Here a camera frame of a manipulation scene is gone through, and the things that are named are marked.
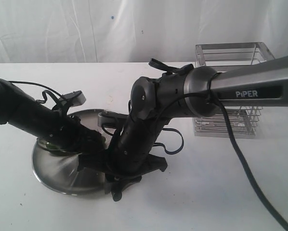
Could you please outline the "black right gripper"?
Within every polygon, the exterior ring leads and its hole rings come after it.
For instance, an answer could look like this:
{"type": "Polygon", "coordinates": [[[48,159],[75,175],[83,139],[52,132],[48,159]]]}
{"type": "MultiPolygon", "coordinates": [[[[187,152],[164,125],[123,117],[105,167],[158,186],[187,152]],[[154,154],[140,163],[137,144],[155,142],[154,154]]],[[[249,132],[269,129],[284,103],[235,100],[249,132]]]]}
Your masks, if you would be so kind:
{"type": "Polygon", "coordinates": [[[149,154],[143,150],[107,149],[97,153],[78,155],[77,171],[89,168],[106,173],[104,192],[111,194],[114,202],[122,198],[122,192],[142,180],[142,175],[168,167],[164,157],[149,154]]]}

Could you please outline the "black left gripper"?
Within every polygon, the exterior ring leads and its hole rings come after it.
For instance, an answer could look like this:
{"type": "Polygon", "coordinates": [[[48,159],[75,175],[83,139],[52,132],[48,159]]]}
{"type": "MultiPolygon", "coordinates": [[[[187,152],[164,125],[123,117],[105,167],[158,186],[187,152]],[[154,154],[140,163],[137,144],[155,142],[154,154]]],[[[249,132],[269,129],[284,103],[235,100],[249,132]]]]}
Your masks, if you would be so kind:
{"type": "Polygon", "coordinates": [[[63,118],[47,137],[47,141],[74,153],[97,153],[105,148],[102,134],[82,125],[80,118],[63,118]]]}

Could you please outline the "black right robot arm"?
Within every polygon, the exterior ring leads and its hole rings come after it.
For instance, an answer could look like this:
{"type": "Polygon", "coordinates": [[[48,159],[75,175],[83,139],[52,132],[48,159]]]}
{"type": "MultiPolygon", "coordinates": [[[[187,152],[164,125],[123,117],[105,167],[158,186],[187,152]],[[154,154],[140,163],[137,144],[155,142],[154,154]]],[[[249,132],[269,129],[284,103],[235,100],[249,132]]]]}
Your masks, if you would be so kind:
{"type": "Polygon", "coordinates": [[[114,201],[144,174],[167,168],[165,158],[150,151],[173,118],[210,117],[221,111],[228,119],[227,106],[288,107],[288,56],[227,72],[191,64],[174,68],[154,59],[150,65],[162,70],[162,76],[137,79],[128,116],[118,121],[113,115],[102,123],[115,129],[109,147],[78,156],[79,169],[105,173],[114,201]]]}

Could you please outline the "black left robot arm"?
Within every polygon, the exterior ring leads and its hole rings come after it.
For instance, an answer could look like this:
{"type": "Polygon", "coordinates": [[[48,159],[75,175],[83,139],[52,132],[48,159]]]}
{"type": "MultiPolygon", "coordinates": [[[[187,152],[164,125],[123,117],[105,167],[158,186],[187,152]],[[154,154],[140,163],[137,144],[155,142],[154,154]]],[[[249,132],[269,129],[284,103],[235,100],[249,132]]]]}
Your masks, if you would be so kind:
{"type": "Polygon", "coordinates": [[[10,124],[67,152],[104,149],[102,135],[67,115],[70,103],[56,102],[51,110],[7,80],[0,79],[0,125],[10,124]]]}

